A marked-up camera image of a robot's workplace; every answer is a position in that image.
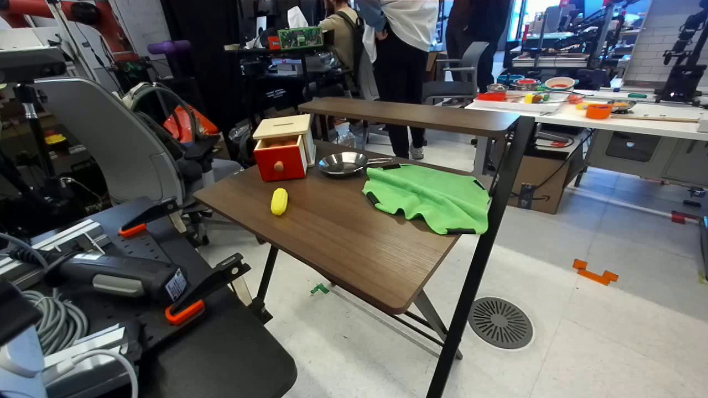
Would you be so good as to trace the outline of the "green cloth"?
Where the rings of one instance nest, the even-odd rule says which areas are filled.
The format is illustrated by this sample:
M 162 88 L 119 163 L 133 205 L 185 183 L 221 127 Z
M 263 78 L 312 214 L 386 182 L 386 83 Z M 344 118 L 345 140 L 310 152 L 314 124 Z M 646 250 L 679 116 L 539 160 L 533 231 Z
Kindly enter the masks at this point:
M 491 194 L 475 177 L 419 163 L 369 169 L 364 194 L 386 214 L 422 220 L 435 234 L 485 234 Z

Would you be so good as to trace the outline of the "brown wooden desk with shelf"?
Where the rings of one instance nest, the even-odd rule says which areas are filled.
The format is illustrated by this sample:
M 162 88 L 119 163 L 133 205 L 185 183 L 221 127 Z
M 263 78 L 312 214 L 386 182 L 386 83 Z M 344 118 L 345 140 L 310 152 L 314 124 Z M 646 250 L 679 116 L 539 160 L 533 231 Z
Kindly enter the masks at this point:
M 535 121 L 513 113 L 348 97 L 316 97 L 302 109 L 318 119 L 338 116 L 478 136 L 505 145 L 497 174 L 489 183 L 489 231 L 478 238 L 453 319 L 440 325 L 442 352 L 428 398 L 442 398 Z M 267 211 L 272 187 L 254 169 L 200 190 L 197 200 L 263 239 L 272 255 L 286 253 L 303 261 L 390 316 L 401 316 L 424 299 L 428 282 L 456 245 L 451 238 L 439 238 L 419 221 L 408 223 L 375 211 L 358 177 L 336 180 L 310 173 L 306 180 L 291 182 L 288 190 L 292 201 L 281 218 Z

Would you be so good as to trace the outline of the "small metal bowl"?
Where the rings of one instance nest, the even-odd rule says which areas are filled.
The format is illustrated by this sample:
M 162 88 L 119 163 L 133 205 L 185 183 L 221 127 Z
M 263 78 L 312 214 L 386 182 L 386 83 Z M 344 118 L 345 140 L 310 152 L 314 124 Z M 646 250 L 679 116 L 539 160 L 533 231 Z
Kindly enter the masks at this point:
M 358 174 L 368 167 L 368 157 L 358 151 L 330 152 L 316 161 L 316 169 L 328 177 Z

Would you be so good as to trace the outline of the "yellow plastic lemon toy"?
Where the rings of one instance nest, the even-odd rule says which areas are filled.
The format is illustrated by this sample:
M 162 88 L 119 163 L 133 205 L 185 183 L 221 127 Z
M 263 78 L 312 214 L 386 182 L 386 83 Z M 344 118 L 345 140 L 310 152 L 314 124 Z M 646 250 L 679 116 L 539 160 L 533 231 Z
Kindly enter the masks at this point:
M 275 218 L 281 218 L 288 212 L 288 204 L 291 204 L 291 194 L 286 188 L 275 188 L 272 190 L 272 198 L 270 198 L 270 212 Z

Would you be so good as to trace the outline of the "wooden box with red drawer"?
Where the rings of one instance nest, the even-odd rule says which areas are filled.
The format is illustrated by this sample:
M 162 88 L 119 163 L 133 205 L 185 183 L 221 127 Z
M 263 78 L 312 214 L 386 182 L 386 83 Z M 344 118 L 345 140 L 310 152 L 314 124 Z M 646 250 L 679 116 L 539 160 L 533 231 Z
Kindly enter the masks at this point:
M 314 163 L 310 116 L 265 118 L 252 140 L 263 182 L 303 180 Z

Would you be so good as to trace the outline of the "grey office chair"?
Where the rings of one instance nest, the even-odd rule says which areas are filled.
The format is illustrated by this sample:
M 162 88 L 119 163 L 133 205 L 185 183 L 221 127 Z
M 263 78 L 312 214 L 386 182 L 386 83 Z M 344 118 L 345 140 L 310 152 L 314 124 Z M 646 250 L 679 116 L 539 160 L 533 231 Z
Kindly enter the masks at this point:
M 435 58 L 433 78 L 422 85 L 422 102 L 433 106 L 469 105 L 478 95 L 478 64 L 486 42 L 471 42 L 460 58 Z

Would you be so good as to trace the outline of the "person in white shirt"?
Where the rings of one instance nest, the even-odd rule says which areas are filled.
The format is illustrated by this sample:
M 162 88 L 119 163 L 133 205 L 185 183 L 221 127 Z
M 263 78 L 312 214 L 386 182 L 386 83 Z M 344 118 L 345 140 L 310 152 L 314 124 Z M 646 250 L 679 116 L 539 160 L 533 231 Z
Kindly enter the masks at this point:
M 358 12 L 375 29 L 375 78 L 380 100 L 419 105 L 439 0 L 358 0 Z

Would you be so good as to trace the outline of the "cardboard box under table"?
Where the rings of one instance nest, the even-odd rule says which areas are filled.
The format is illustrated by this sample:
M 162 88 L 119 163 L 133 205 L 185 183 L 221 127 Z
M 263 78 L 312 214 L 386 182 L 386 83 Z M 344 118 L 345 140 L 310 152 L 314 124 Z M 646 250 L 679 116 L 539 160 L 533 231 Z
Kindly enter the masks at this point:
M 524 155 L 508 204 L 556 214 L 566 188 L 568 161 Z

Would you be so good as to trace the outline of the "round floor drain cover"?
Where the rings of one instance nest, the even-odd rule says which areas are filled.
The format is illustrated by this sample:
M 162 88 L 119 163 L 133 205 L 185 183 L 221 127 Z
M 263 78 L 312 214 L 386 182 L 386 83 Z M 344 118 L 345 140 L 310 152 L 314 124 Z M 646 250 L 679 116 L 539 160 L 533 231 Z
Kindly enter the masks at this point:
M 513 304 L 482 296 L 469 312 L 471 330 L 489 346 L 501 349 L 523 349 L 533 338 L 532 319 Z

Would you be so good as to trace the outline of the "black mounting platform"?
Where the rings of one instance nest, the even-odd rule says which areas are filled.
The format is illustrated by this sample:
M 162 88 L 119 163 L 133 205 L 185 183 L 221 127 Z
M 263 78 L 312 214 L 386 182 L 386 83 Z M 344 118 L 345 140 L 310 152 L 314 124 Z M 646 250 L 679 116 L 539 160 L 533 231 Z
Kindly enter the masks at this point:
M 231 283 L 206 299 L 209 310 L 195 320 L 181 328 L 164 320 L 164 310 L 215 265 L 170 221 L 156 221 L 133 239 L 117 234 L 152 204 L 133 200 L 62 231 L 62 257 L 49 283 L 95 330 L 127 328 L 140 398 L 281 398 L 296 381 L 294 359 Z

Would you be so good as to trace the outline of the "orange bowl on table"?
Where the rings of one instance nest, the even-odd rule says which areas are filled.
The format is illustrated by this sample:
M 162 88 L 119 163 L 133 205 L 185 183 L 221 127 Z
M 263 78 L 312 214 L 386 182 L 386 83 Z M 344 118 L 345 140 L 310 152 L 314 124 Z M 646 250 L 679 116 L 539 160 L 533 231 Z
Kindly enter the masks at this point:
M 609 119 L 612 113 L 612 106 L 609 105 L 588 105 L 586 106 L 586 118 L 588 119 Z

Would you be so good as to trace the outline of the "white work table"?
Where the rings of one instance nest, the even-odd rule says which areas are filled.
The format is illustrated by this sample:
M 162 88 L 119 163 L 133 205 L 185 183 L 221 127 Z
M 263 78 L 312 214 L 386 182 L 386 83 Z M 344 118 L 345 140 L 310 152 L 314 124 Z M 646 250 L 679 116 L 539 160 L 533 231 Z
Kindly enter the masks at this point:
M 527 105 L 521 90 L 508 90 L 507 102 L 474 100 L 469 110 L 521 113 L 544 127 L 586 129 L 593 134 L 597 169 L 689 187 L 708 183 L 708 110 L 640 102 L 627 116 L 593 119 L 586 109 L 599 97 L 601 94 L 582 90 L 582 102 L 570 105 L 568 94 L 553 94 L 548 105 Z M 646 161 L 611 157 L 606 149 L 616 136 L 651 137 L 657 149 Z

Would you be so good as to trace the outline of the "orange floor bracket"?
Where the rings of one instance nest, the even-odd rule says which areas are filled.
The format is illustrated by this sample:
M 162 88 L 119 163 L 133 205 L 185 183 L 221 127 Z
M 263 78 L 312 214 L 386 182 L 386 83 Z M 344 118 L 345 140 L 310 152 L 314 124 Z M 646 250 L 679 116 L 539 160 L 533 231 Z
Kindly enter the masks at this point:
M 611 285 L 611 283 L 618 283 L 618 274 L 616 272 L 609 272 L 609 270 L 604 270 L 604 272 L 593 272 L 591 267 L 588 267 L 588 263 L 586 261 L 582 261 L 582 260 L 575 260 L 573 261 L 573 270 L 579 274 L 579 277 L 585 277 L 585 278 L 588 278 L 588 282 L 595 282 L 595 283 L 599 283 L 599 285 Z

